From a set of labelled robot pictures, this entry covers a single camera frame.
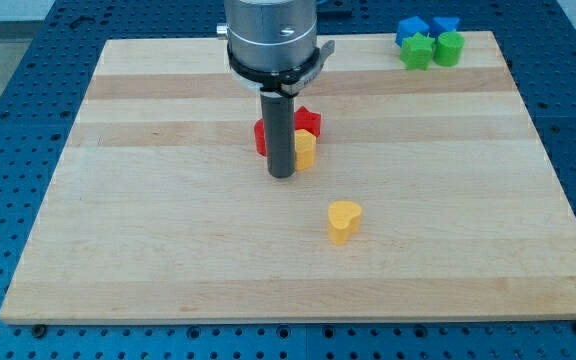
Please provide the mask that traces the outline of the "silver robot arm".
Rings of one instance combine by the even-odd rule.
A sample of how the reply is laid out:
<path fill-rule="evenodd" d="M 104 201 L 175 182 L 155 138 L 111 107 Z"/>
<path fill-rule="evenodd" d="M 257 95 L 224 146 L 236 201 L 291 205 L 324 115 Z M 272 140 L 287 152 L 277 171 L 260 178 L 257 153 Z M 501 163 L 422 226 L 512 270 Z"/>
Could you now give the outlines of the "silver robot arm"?
<path fill-rule="evenodd" d="M 314 0 L 225 0 L 226 51 L 236 79 L 268 97 L 293 98 L 335 52 L 317 42 Z"/>

